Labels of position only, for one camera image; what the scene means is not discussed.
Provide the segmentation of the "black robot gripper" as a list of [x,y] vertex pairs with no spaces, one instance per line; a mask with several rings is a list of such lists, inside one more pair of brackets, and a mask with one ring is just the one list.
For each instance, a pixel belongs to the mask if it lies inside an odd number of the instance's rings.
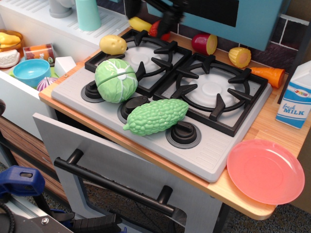
[[[188,0],[172,0],[172,5],[168,5],[162,0],[146,0],[145,2],[163,13],[157,28],[156,38],[158,39],[168,33],[173,25],[181,21],[184,10],[189,6]],[[126,0],[126,16],[128,18],[136,16],[141,10],[141,4],[141,0]]]

